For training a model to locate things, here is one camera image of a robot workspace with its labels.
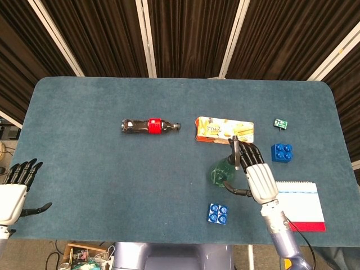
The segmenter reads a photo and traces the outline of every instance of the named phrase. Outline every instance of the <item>notepad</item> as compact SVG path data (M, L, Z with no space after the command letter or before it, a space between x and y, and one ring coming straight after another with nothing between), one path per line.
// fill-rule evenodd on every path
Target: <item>notepad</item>
M277 199L287 218L300 231L325 232L317 187L312 182L276 182L279 194Z

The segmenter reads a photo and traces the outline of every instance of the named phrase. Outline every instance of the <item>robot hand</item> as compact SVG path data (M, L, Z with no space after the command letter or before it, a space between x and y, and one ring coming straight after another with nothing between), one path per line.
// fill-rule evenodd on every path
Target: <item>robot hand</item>
M231 160L233 160L235 169L239 170L240 165L242 166L254 200L259 204L275 200L278 194L275 179L269 165L264 163L259 149L252 143L240 142L237 136L229 139L229 143L233 152ZM224 182L224 185L234 194L239 191L230 186L228 182Z
M304 259L289 222L276 199L278 189L275 179L270 167L264 162L259 149L252 143L240 142L237 136L229 139L229 143L232 148L232 155L228 160L233 163L237 170L242 166L250 191L237 190L224 181L225 188L236 195L252 196L257 203L262 205L261 215L265 219L277 254L282 258L291 260L291 270L312 269Z
M49 202L38 209L23 209L26 195L38 169L43 164L40 162L33 166L36 161L33 159L21 165L15 164L9 169L3 184L0 184L0 257L6 240L15 232L8 227L13 225L19 217L42 213L52 205Z

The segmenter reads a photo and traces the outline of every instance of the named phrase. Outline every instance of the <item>lego brick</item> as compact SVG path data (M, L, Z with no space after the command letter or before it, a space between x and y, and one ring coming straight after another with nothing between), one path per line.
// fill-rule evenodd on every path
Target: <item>lego brick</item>
M271 147L271 159L275 162L288 163L293 159L292 145L277 143Z
M225 225L227 222L227 213L227 206L220 204L210 204L208 222Z

